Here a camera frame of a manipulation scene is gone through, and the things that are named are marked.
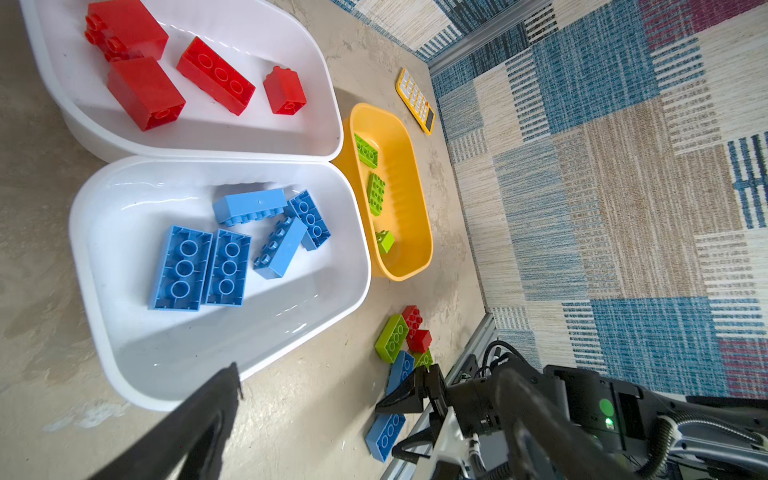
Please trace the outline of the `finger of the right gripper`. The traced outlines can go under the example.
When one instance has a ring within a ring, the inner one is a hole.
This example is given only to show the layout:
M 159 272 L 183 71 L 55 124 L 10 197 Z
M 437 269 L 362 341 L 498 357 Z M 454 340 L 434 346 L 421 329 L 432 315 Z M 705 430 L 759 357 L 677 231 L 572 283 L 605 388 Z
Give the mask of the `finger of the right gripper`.
M 400 441 L 392 448 L 391 454 L 393 458 L 411 464 L 417 464 L 420 459 L 428 458 L 428 453 L 418 453 L 414 451 L 414 448 L 425 446 L 434 448 L 440 429 L 441 427 L 437 424 L 430 425 Z
M 447 387 L 439 365 L 416 367 L 376 404 L 374 412 L 381 415 L 422 413 L 425 399 L 439 416 L 447 415 Z

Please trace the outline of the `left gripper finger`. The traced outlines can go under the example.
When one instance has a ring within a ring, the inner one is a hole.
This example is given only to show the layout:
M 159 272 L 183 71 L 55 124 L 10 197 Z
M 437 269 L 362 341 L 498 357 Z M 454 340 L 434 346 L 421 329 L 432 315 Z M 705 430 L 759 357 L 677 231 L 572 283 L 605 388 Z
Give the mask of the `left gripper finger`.
M 235 363 L 219 370 L 94 479 L 217 479 L 242 395 Z

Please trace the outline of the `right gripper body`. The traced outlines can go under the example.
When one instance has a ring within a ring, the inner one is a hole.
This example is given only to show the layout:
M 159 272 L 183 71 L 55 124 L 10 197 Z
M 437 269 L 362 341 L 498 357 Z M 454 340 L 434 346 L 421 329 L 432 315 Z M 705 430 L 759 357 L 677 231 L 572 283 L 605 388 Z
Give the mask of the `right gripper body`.
M 446 403 L 454 409 L 460 430 L 465 438 L 474 434 L 491 435 L 502 430 L 500 414 L 494 406 L 498 379 L 473 379 L 449 385 L 443 380 Z

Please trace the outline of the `blue diagonal brick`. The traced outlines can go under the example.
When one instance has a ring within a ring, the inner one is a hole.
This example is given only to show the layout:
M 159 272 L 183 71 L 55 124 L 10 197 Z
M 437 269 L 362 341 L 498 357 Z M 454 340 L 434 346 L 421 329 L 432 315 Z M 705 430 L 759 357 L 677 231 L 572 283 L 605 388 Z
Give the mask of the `blue diagonal brick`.
M 414 357 L 405 350 L 401 350 L 395 362 L 391 365 L 385 395 L 393 393 L 400 384 L 413 372 Z

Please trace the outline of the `red brick small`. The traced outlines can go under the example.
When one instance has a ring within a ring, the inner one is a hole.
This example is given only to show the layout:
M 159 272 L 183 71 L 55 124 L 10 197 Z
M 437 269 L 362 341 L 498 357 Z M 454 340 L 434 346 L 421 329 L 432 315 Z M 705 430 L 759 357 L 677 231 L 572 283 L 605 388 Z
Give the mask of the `red brick small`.
M 413 329 L 407 336 L 407 345 L 411 352 L 425 353 L 429 350 L 432 343 L 432 336 L 429 330 Z

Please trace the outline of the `small green square brick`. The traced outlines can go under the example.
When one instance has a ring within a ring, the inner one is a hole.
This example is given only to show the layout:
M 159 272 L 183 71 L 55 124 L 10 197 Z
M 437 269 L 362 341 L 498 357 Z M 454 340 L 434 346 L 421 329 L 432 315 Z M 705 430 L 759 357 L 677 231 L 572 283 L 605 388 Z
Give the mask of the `small green square brick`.
M 389 230 L 382 230 L 376 233 L 376 242 L 381 255 L 390 252 L 395 244 L 395 237 Z

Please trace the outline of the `light blue brick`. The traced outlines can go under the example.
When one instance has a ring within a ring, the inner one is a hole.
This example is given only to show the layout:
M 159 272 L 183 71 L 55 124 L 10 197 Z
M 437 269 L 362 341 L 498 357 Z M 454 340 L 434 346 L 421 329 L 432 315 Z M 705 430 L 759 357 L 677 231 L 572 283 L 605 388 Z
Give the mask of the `light blue brick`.
M 213 203 L 219 224 L 232 227 L 282 214 L 287 199 L 282 189 L 226 195 Z
M 256 273 L 268 280 L 282 278 L 306 232 L 306 225 L 297 217 L 279 221 L 254 261 Z

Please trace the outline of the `red square brick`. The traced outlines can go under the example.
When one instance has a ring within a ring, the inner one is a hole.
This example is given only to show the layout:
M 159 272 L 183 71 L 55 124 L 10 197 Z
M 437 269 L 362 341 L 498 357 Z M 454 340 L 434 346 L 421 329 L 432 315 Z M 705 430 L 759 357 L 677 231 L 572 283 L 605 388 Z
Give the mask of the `red square brick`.
M 270 108 L 276 115 L 295 115 L 306 104 L 299 76 L 291 69 L 275 66 L 263 85 Z

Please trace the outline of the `red long brick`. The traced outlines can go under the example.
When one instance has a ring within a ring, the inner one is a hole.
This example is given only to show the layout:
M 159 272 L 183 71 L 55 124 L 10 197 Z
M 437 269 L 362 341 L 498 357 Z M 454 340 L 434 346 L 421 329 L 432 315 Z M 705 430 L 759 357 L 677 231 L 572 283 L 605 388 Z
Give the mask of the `red long brick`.
M 176 68 L 185 78 L 237 116 L 247 108 L 255 91 L 255 86 L 248 79 L 200 37 L 192 40 Z

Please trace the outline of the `green brick top tall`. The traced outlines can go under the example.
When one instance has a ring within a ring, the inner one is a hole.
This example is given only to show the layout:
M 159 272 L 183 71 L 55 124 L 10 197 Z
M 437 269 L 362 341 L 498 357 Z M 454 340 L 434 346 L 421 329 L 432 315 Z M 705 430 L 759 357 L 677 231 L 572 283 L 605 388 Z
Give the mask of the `green brick top tall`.
M 354 135 L 359 160 L 371 169 L 378 167 L 378 150 L 358 134 Z

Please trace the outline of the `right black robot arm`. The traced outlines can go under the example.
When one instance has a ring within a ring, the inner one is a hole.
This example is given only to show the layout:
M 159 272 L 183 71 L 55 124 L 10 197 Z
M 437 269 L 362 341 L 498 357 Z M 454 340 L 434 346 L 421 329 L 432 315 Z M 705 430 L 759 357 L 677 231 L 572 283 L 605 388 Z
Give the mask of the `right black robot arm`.
M 763 400 L 675 400 L 595 371 L 535 369 L 496 340 L 473 378 L 438 365 L 398 377 L 370 446 L 419 479 L 656 479 L 675 465 L 715 479 L 767 475 Z

